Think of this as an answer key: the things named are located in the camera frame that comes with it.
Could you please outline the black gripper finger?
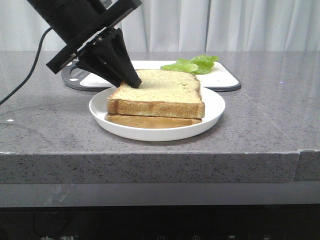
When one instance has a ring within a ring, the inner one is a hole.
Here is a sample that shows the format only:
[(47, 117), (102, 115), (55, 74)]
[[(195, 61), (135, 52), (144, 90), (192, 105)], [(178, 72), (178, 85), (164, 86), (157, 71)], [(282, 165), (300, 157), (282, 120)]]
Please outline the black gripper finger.
[(109, 82), (115, 87), (125, 82), (132, 88), (139, 88), (142, 81), (132, 65), (120, 28), (107, 31), (106, 51), (106, 63), (115, 75), (108, 77)]
[(121, 65), (112, 48), (107, 46), (86, 47), (78, 56), (78, 68), (91, 72), (115, 87), (119, 87), (124, 80)]

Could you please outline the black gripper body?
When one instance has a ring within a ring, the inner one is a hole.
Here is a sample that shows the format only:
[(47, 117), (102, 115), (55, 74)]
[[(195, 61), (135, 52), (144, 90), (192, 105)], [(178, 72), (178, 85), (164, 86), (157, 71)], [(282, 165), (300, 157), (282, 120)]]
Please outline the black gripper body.
[(82, 45), (104, 28), (110, 29), (137, 9), (140, 0), (29, 0), (66, 46), (46, 65), (57, 74), (80, 54)]

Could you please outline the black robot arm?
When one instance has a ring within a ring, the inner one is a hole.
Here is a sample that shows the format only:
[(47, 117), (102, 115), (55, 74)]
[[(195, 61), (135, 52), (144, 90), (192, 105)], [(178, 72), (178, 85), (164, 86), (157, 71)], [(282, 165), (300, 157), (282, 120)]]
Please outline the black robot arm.
[(66, 44), (46, 64), (54, 74), (78, 59), (78, 68), (96, 74), (115, 87), (122, 82), (133, 88), (141, 85), (123, 32), (115, 28), (141, 1), (118, 0), (110, 7), (105, 7), (100, 0), (30, 0), (29, 4)]

